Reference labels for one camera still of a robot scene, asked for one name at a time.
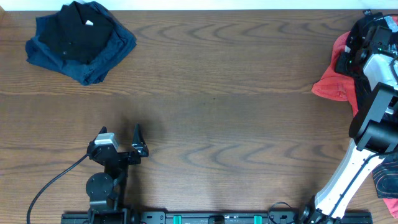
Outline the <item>black patterned jersey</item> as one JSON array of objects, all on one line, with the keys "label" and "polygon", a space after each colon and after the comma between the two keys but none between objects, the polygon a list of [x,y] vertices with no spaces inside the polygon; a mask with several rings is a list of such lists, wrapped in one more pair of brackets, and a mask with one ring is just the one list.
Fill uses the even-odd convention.
[{"label": "black patterned jersey", "polygon": [[382,159],[372,171],[379,198],[397,198],[397,24],[370,10],[351,28],[335,72],[354,80],[358,113],[349,136]]}]

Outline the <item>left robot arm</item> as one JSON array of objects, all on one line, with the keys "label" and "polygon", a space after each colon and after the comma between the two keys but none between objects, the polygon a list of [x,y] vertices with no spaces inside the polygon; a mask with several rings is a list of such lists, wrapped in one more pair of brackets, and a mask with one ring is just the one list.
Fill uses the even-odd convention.
[{"label": "left robot arm", "polygon": [[149,155],[148,147],[137,123],[134,127],[132,149],[119,152],[114,133],[102,127],[87,147],[90,160],[102,165],[103,172],[92,175],[86,183],[90,198],[89,223],[140,223],[140,215],[124,204],[129,166],[139,165]]}]

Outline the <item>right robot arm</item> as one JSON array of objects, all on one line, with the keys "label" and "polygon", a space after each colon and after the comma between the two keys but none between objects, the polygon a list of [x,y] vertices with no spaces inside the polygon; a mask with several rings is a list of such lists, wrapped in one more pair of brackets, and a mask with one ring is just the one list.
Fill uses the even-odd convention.
[{"label": "right robot arm", "polygon": [[397,183],[397,15],[369,14],[337,38],[312,92],[353,109],[349,146],[335,173],[305,206],[299,223],[370,223],[346,208],[369,174]]}]

